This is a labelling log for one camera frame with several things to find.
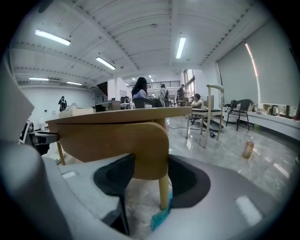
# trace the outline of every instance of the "light strip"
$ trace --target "light strip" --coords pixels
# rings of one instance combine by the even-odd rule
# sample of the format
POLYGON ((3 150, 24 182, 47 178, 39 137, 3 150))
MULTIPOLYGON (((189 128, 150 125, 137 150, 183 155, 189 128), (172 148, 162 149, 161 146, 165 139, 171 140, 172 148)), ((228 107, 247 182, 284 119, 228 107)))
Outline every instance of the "light strip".
POLYGON ((40 80, 40 81, 48 81, 48 78, 38 78, 38 77, 30 77, 29 80, 40 80))
POLYGON ((101 62, 102 64, 104 64, 105 66, 109 67, 112 70, 116 69, 112 64, 108 63, 107 61, 103 60, 100 57, 97 57, 96 60, 99 61, 99 62, 101 62))
POLYGON ((246 45, 246 48, 247 48, 248 53, 249 53, 249 55, 251 57, 251 60, 252 60, 253 68, 254 68, 254 71, 255 71, 255 76, 258 77, 258 73, 257 73, 257 70, 256 70, 256 65, 255 65, 254 58, 253 58, 253 55, 251 53, 250 47, 249 47, 248 43, 245 43, 245 45, 246 45))
POLYGON ((78 82, 67 82, 69 84, 73 84, 73 85, 78 85, 78 86, 82 86, 83 84, 82 83, 78 83, 78 82))
POLYGON ((65 40, 65 39, 63 39, 63 38, 61 38, 61 37, 52 35, 52 34, 50 34, 50 33, 41 31, 41 30, 39 30, 39 29, 36 29, 35 32, 34 32, 34 34, 37 35, 37 36, 41 36, 41 37, 47 38, 47 39, 51 39, 51 40, 53 40, 53 41, 62 43, 62 44, 67 45, 67 46, 69 46, 70 43, 71 43, 71 41, 69 41, 69 40, 65 40))
POLYGON ((179 59, 181 58, 181 54, 182 54, 182 51, 183 51, 183 47, 184 47, 184 44, 186 43, 186 38, 185 37, 182 37, 180 39, 180 42, 179 42, 179 46, 178 46, 178 50, 177 50, 177 55, 176 55, 176 58, 179 59))
POLYGON ((250 47, 249 47, 248 43, 245 43, 245 46, 248 50, 248 53, 250 55, 252 65, 253 65, 253 68, 254 68, 254 72, 255 72, 255 76, 256 76, 256 84, 257 84, 257 98, 258 98, 258 103, 260 103, 261 102, 261 89, 260 89, 260 86, 259 86, 259 79, 258 79, 258 72, 257 72, 257 69, 256 69, 256 64, 255 64, 254 57, 252 55, 252 52, 250 50, 250 47))

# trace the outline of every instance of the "black office chair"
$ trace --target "black office chair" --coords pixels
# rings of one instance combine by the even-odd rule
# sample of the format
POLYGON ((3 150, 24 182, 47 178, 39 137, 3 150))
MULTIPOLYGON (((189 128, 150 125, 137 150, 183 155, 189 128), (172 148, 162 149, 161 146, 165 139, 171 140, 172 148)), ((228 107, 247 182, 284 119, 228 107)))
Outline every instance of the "black office chair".
POLYGON ((177 106, 180 105, 180 107, 185 107, 186 106, 186 102, 187 102, 186 97, 179 97, 178 101, 177 101, 177 106))
POLYGON ((231 109, 228 113, 228 116, 227 116, 227 122, 226 122, 226 126, 228 124, 228 120, 229 120, 229 115, 232 114, 232 115, 237 115, 239 116, 238 120, 237 120, 237 127, 236 127, 236 130, 239 130, 239 125, 240 125, 240 114, 245 114, 246 117, 247 117, 247 123, 248 123, 248 130, 250 130, 249 128, 249 119, 248 119, 248 108, 250 106, 250 104, 252 104, 252 101, 250 99, 243 99, 243 100, 239 100, 239 101, 231 101, 231 109))
POLYGON ((142 97, 134 98, 133 103, 135 104, 135 108, 145 108, 145 103, 152 105, 152 107, 156 106, 152 100, 142 97))

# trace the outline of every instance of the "person sitting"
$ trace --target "person sitting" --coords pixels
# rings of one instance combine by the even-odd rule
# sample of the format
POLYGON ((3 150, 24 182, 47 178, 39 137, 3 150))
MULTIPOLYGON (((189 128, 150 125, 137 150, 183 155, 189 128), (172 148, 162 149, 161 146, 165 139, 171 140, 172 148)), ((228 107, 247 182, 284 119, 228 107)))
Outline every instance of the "person sitting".
MULTIPOLYGON (((196 93, 194 96, 194 100, 191 103, 191 107, 192 108, 201 108, 201 106, 202 106, 202 100, 200 100, 200 94, 196 93)), ((195 120, 196 120, 196 116, 193 115, 193 119, 191 121, 192 125, 195 123, 195 120)))
MULTIPOLYGON (((132 99, 135 98, 148 98, 147 93, 147 80, 144 77, 139 77, 132 89, 132 99)), ((162 107, 159 99, 152 100, 155 103, 154 107, 162 107)), ((145 103, 145 108, 152 107, 152 105, 145 103)))
POLYGON ((202 100, 200 100, 200 94, 196 93, 194 96, 194 100, 191 103, 192 108, 201 108, 202 106, 202 100))

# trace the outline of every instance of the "desk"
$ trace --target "desk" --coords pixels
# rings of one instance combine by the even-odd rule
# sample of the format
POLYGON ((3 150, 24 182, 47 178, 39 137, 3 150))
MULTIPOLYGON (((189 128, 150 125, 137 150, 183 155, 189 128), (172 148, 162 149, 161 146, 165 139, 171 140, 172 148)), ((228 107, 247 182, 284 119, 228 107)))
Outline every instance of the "desk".
POLYGON ((133 153, 134 178, 158 180, 161 208, 166 209, 169 139, 165 118, 191 112, 191 107, 128 109, 65 117, 46 123, 50 132, 60 135, 57 145, 62 163, 61 145, 83 162, 133 153))
POLYGON ((107 111, 119 110, 120 109, 120 101, 114 101, 114 100, 97 103, 95 105, 96 106, 97 105, 102 105, 103 107, 106 108, 107 111))

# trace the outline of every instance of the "wooden chair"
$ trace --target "wooden chair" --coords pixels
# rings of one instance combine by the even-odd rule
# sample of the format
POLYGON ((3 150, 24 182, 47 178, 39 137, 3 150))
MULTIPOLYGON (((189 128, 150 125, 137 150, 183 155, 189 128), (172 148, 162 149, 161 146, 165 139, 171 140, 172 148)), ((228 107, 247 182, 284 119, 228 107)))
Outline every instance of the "wooden chair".
MULTIPOLYGON (((213 109, 211 106, 211 101, 208 101, 208 109, 198 109, 198 108, 192 109, 192 114, 202 116, 201 134, 202 134, 202 129, 203 129, 204 118, 207 117, 206 135, 205 135, 205 140, 204 140, 204 145, 203 145, 204 148, 206 148, 207 137, 210 134, 210 118, 211 118, 211 116, 216 116, 216 115, 220 116, 219 131, 217 134, 217 140, 219 140, 219 136, 220 136, 220 132, 221 132, 221 128, 222 128, 222 121, 223 121, 223 97, 224 97, 224 88, 222 86, 212 85, 212 84, 207 84, 206 86, 208 87, 208 99, 211 98, 211 88, 215 88, 215 89, 218 89, 221 91, 221 110, 213 109)), ((188 138, 188 126, 189 126, 189 117, 187 115, 186 138, 188 138)))

